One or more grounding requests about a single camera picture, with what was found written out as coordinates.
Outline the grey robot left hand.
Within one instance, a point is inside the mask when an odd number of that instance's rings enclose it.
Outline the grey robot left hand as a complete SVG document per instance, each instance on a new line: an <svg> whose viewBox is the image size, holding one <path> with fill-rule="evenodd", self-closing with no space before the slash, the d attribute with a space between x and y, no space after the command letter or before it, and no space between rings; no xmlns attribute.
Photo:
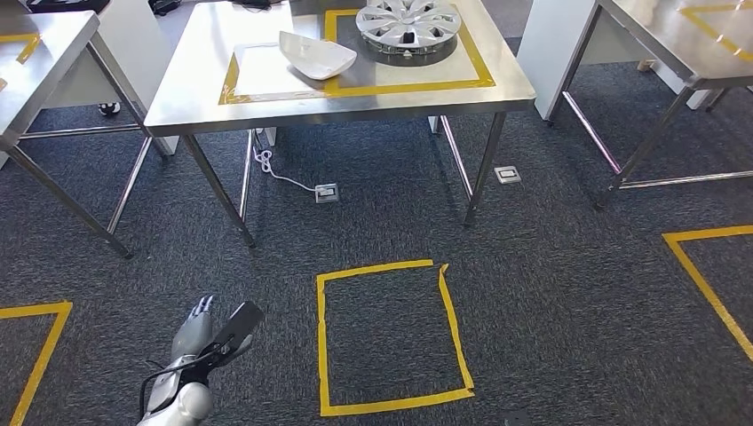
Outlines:
<svg viewBox="0 0 753 426"><path fill-rule="evenodd" d="M199 355L212 341L213 321L210 307L214 295L203 296L191 309L172 340L170 360Z"/></svg>

